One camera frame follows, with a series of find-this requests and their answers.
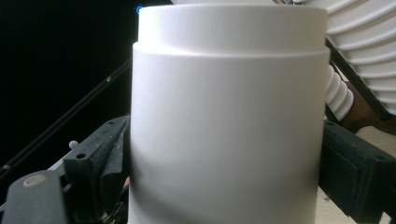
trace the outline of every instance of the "black plastic part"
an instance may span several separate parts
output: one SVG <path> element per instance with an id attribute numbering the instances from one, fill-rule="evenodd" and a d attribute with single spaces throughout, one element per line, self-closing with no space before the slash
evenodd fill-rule
<path id="1" fill-rule="evenodd" d="M 391 119 L 393 116 L 388 110 L 376 99 L 373 93 L 367 88 L 367 86 L 361 81 L 361 78 L 356 72 L 350 67 L 344 57 L 338 52 L 334 45 L 326 39 L 326 46 L 331 50 L 331 61 L 337 66 L 337 68 L 346 76 L 349 82 L 356 88 L 361 94 L 367 104 L 374 110 L 374 112 L 382 120 Z"/>
<path id="2" fill-rule="evenodd" d="M 115 209 L 122 193 L 123 184 L 128 176 L 128 169 L 124 168 L 123 150 L 124 145 L 129 143 L 124 140 L 122 134 L 111 150 L 106 167 L 99 179 L 101 204 L 108 214 Z"/>
<path id="3" fill-rule="evenodd" d="M 56 171 L 40 171 L 15 181 L 8 190 L 4 224 L 67 224 L 64 196 Z"/>
<path id="4" fill-rule="evenodd" d="M 106 170 L 104 176 L 120 171 L 118 166 L 105 167 L 110 164 L 107 162 L 109 157 L 116 161 L 120 159 L 120 155 L 114 156 L 111 151 L 122 147 L 119 144 L 122 143 L 128 120 L 129 116 L 125 116 L 108 121 L 64 158 L 66 179 L 73 183 L 70 194 L 74 200 L 71 203 L 75 207 L 74 219 L 77 223 L 98 222 L 105 214 L 100 199 L 99 179 L 104 170 Z"/>
<path id="5" fill-rule="evenodd" d="M 396 218 L 396 159 L 326 121 L 319 186 L 357 223 Z"/>

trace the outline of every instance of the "metal rod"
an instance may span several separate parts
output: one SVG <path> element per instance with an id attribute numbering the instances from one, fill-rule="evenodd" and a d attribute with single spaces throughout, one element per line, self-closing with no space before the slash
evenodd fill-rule
<path id="1" fill-rule="evenodd" d="M 58 132 L 71 118 L 73 118 L 79 111 L 81 111 L 87 104 L 96 98 L 102 91 L 104 91 L 115 79 L 120 77 L 123 72 L 132 66 L 132 59 L 123 63 L 116 71 L 97 85 L 92 91 L 84 96 L 78 103 L 64 113 L 59 119 L 52 123 L 42 134 L 40 134 L 29 145 L 24 147 L 17 155 L 9 160 L 5 165 L 0 167 L 0 182 L 12 173 L 12 170 L 24 162 L 36 150 L 38 150 L 48 139 L 50 139 L 56 132 Z"/>

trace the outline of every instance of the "black background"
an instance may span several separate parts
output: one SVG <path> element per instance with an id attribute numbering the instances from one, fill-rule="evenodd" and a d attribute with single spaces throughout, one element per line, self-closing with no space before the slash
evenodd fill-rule
<path id="1" fill-rule="evenodd" d="M 0 166 L 34 141 L 81 98 L 131 58 L 142 4 L 135 0 L 0 0 Z M 109 119 L 130 110 L 127 69 L 11 175 L 1 180 L 0 203 L 9 184 L 47 169 Z"/>

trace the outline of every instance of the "white plastic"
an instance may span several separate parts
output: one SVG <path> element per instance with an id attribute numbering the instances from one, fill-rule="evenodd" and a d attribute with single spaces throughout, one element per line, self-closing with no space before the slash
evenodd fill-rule
<path id="1" fill-rule="evenodd" d="M 315 19 L 306 22 L 307 18 Z M 325 10 L 308 7 L 251 4 L 145 7 L 140 10 L 139 42 L 152 49 L 188 53 L 304 53 L 324 48 L 323 22 Z"/>
<path id="2" fill-rule="evenodd" d="M 325 14 L 281 6 L 142 9 L 129 223 L 314 223 Z M 285 40 L 285 31 L 269 21 L 287 24 L 289 15 L 316 27 L 287 31 L 301 46 L 274 40 Z M 322 31 L 316 46 L 305 44 Z"/>
<path id="3" fill-rule="evenodd" d="M 326 90 L 326 104 L 338 120 L 345 117 L 353 105 L 353 93 L 340 76 L 329 66 L 329 78 Z"/>
<path id="4" fill-rule="evenodd" d="M 242 4 L 269 4 L 273 5 L 274 1 L 272 0 L 173 0 L 173 4 L 233 4 L 233 3 L 242 3 Z"/>

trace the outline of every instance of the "beige surface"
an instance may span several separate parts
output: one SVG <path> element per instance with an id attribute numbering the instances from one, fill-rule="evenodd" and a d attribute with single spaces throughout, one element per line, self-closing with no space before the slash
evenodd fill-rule
<path id="1" fill-rule="evenodd" d="M 382 133 L 373 127 L 361 129 L 357 136 L 365 139 L 369 143 L 390 155 L 396 157 L 396 136 Z M 388 224 L 390 218 L 385 214 L 380 224 Z M 318 205 L 317 205 L 317 224 L 353 224 L 356 223 L 352 218 L 347 217 L 344 213 L 328 199 L 321 189 L 318 189 Z"/>

